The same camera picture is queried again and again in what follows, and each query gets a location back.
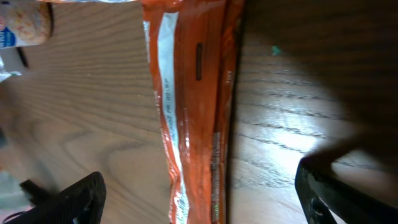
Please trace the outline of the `orange snack packet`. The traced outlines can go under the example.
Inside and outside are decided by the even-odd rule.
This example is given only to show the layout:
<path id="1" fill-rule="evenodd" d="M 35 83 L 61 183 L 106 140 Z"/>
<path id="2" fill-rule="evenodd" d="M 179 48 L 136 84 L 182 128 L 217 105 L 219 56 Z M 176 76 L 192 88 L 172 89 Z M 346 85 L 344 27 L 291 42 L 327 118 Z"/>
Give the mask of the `orange snack packet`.
<path id="1" fill-rule="evenodd" d="M 46 2 L 1 1 L 1 48 L 44 43 L 52 34 L 52 13 Z"/>

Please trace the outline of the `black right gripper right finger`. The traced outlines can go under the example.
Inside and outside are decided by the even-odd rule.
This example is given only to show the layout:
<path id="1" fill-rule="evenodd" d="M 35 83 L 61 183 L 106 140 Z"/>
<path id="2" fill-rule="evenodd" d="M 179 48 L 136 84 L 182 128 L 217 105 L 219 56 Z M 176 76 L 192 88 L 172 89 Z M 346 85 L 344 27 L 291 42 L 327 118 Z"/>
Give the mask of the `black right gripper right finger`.
<path id="1" fill-rule="evenodd" d="M 300 160 L 295 189 L 308 223 L 397 223 L 397 209 L 368 196 L 313 166 L 309 157 Z"/>

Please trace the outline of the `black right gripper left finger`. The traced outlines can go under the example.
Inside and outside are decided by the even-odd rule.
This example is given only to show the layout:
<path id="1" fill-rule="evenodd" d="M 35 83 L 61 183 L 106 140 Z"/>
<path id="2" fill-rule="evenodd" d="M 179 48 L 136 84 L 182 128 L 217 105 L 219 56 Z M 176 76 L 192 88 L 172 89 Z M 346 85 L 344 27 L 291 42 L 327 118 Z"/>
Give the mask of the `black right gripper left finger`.
<path id="1" fill-rule="evenodd" d="M 106 184 L 96 171 L 57 194 L 31 180 L 20 184 L 34 208 L 6 218 L 6 224 L 100 224 L 106 200 Z"/>

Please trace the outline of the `red chocolate bar wrapper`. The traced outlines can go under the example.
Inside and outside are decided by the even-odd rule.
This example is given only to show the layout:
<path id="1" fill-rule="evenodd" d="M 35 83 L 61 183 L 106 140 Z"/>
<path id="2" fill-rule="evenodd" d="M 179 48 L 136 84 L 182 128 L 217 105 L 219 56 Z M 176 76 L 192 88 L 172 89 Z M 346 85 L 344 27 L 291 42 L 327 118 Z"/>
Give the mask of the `red chocolate bar wrapper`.
<path id="1" fill-rule="evenodd" d="M 244 5 L 142 2 L 173 224 L 226 222 L 226 160 Z"/>

